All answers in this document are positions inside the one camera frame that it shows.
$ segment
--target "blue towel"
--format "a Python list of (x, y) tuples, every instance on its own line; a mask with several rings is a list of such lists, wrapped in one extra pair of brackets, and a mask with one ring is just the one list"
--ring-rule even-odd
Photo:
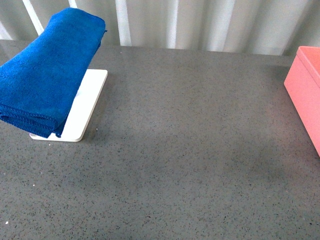
[(61, 137), (105, 29), (101, 18), (80, 9), (54, 14), (37, 39), (0, 67), (0, 119), (44, 138)]

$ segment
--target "gray countertop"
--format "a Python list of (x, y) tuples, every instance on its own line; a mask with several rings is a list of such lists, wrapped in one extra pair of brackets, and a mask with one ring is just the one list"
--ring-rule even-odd
[[(0, 63), (27, 42), (0, 41)], [(0, 239), (320, 239), (292, 57), (102, 46), (83, 140), (0, 122)]]

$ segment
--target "white corrugated wall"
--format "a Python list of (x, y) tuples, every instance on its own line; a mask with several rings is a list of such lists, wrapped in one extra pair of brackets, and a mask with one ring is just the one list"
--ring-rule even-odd
[(320, 47), (320, 0), (0, 0), (0, 39), (35, 39), (54, 13), (103, 18), (104, 45), (294, 55)]

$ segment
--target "white stand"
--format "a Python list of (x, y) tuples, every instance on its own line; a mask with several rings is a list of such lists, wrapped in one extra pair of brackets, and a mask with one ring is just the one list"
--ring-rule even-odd
[(90, 117), (94, 111), (101, 90), (107, 79), (107, 70), (88, 69), (66, 120), (61, 138), (52, 133), (48, 138), (30, 133), (35, 140), (79, 142), (85, 134)]

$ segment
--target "pink box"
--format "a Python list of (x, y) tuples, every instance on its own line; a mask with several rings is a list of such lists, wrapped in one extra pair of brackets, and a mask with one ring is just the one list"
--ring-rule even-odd
[(299, 47), (284, 86), (320, 155), (320, 47)]

